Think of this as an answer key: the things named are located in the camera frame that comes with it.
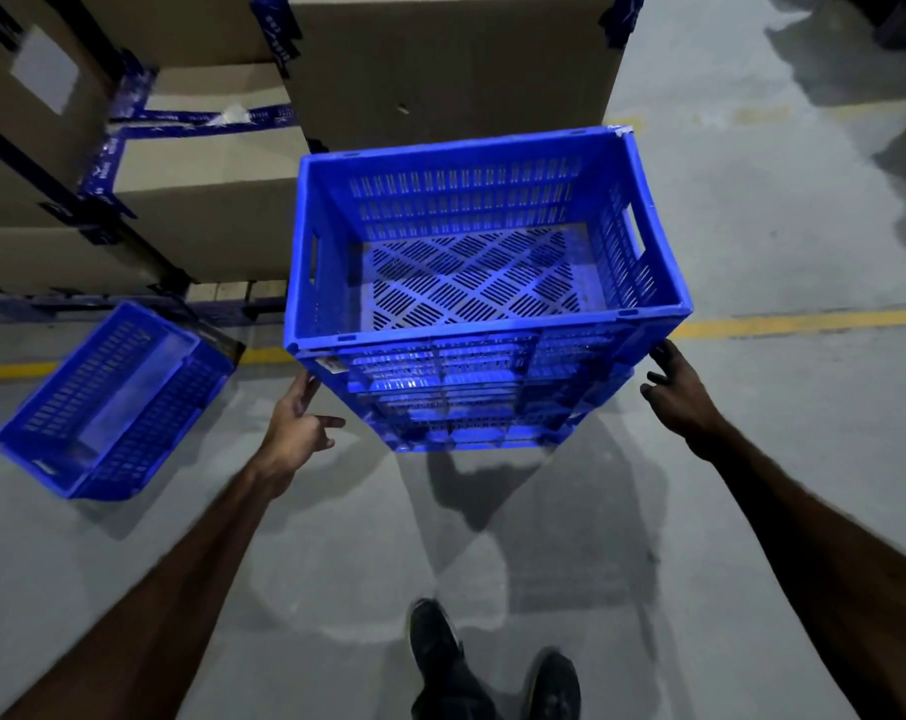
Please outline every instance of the hand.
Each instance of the hand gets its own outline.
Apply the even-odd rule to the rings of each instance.
[[[640,394],[650,402],[664,427],[683,437],[697,456],[706,459],[704,441],[723,431],[723,414],[713,405],[700,376],[672,340],[664,340],[650,351],[650,356],[665,376],[654,371],[647,373],[655,386],[641,385]]]
[[[306,413],[310,401],[320,389],[320,379],[303,371],[273,408],[263,444],[249,461],[258,474],[275,483],[273,497],[282,496],[290,487],[293,476],[314,452],[333,447],[336,442],[327,436],[327,428],[343,427],[347,422],[339,416],[316,416]]]

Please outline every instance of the crate label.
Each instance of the crate label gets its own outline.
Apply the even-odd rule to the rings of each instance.
[[[317,356],[316,362],[330,374],[346,374],[348,369],[336,356]]]
[[[27,33],[10,72],[58,116],[63,116],[80,80],[79,66],[36,25]]]

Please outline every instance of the right hand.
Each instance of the right hand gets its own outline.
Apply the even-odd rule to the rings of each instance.
[[[723,414],[713,405],[700,376],[672,340],[664,340],[650,351],[650,356],[663,369],[663,374],[647,373],[654,386],[642,384],[640,394],[650,402],[663,426],[683,437],[702,456],[703,441],[723,431],[726,424]]]

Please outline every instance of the black shoe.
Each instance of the black shoe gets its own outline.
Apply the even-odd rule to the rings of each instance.
[[[419,599],[410,609],[410,649],[423,682],[442,677],[463,657],[463,645],[436,599]]]
[[[524,720],[580,720],[580,681],[573,662],[555,649],[539,659]]]

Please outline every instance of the crate rim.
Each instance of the crate rim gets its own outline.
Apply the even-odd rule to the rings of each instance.
[[[293,239],[302,239],[306,231],[306,216],[311,199],[308,191],[310,179],[309,170],[313,162],[341,160],[345,158],[379,158],[391,157],[402,154],[419,152],[448,152],[459,149],[475,147],[482,143],[485,147],[515,144],[530,141],[545,141],[560,138],[564,135],[577,135],[587,137],[617,136],[626,146],[627,162],[637,185],[637,192],[644,209],[648,210],[652,225],[652,234],[655,238],[663,260],[663,266],[670,275],[671,282],[676,290],[677,302],[671,305],[621,308],[618,310],[599,311],[592,313],[567,313],[564,315],[540,315],[533,318],[504,318],[502,320],[469,321],[466,323],[434,324],[415,328],[394,328],[386,331],[356,331],[352,333],[339,333],[325,336],[298,338],[296,333],[297,313],[300,310],[300,282],[297,276],[304,274],[305,262],[303,253],[297,247],[292,248],[290,288],[287,292],[286,313],[283,324],[283,345],[292,355],[303,354],[304,351],[316,352],[311,355],[321,355],[321,351],[335,351],[349,346],[364,346],[373,344],[387,344],[395,341],[417,340],[424,338],[442,338],[484,333],[515,331],[520,327],[523,330],[562,327],[562,326],[588,326],[595,324],[612,324],[617,322],[649,321],[660,318],[685,319],[693,313],[693,299],[687,288],[687,280],[680,270],[673,248],[666,237],[657,207],[653,202],[646,174],[639,157],[637,138],[631,125],[599,125],[584,128],[560,129],[557,131],[544,131],[540,133],[511,134],[486,139],[461,139],[443,143],[417,143],[407,146],[392,146],[383,148],[361,149],[359,151],[336,151],[330,153],[317,153],[304,156],[300,160],[299,178],[297,181],[297,201]]]
[[[82,349],[89,342],[89,340],[92,339],[97,333],[99,333],[101,330],[106,329],[110,325],[111,321],[113,319],[115,319],[122,310],[139,311],[141,314],[146,314],[150,318],[157,319],[169,326],[174,326],[173,323],[171,323],[169,320],[164,318],[162,315],[160,315],[158,313],[154,313],[149,308],[145,308],[144,306],[139,305],[135,301],[132,301],[132,300],[121,301],[113,309],[113,311],[109,314],[109,316],[107,318],[105,318],[101,323],[99,323],[96,328],[94,328],[92,331],[90,331],[88,334],[86,334],[86,336],[83,338],[82,342],[79,345],[77,345],[72,351],[70,351],[70,353],[67,354],[63,358],[62,361],[60,361],[59,365],[52,371],[52,373],[50,373],[46,378],[44,378],[40,382],[39,386],[37,386],[25,400],[20,402],[20,404],[16,407],[16,410],[13,412],[13,416],[11,416],[9,419],[7,419],[5,422],[3,422],[0,425],[0,435],[3,433],[3,431],[5,429],[7,429],[11,424],[13,424],[13,422],[16,420],[17,416],[19,416],[20,412],[23,411],[23,409],[25,409],[30,404],[39,400],[40,395],[42,394],[43,390],[46,389],[46,387],[54,379],[56,379],[57,376],[61,372],[63,372],[67,368],[67,366],[69,365],[70,359],[73,358],[73,356],[77,353],[77,351]],[[192,331],[189,331],[187,329],[182,329],[182,335],[189,337],[190,341],[193,342],[194,349],[201,340],[201,338],[197,334],[195,334]],[[47,480],[41,479],[40,482],[43,484],[43,487],[45,487],[50,492],[54,493],[57,497],[69,498],[71,496],[74,496],[76,494],[76,492],[83,486],[83,484],[86,483],[87,479],[89,478],[90,473],[95,471],[97,469],[97,467],[99,466],[100,462],[102,462],[103,459],[105,459],[106,456],[108,454],[110,454],[110,451],[113,448],[113,445],[115,445],[115,442],[116,442],[116,440],[114,439],[113,442],[111,443],[110,447],[106,450],[103,450],[97,457],[96,461],[93,462],[93,464],[87,470],[87,472],[83,476],[76,478],[75,483],[71,484],[68,489],[62,489],[58,485],[54,484],[52,481],[47,481]],[[34,470],[31,467],[31,465],[33,463],[30,462],[28,459],[23,459],[21,456],[17,455],[7,445],[7,443],[4,440],[2,440],[1,438],[0,438],[0,453],[3,455],[3,457],[11,460],[17,466],[19,466],[20,468],[22,468],[23,470],[28,472],[30,474],[30,476],[38,477],[37,473],[34,472]]]

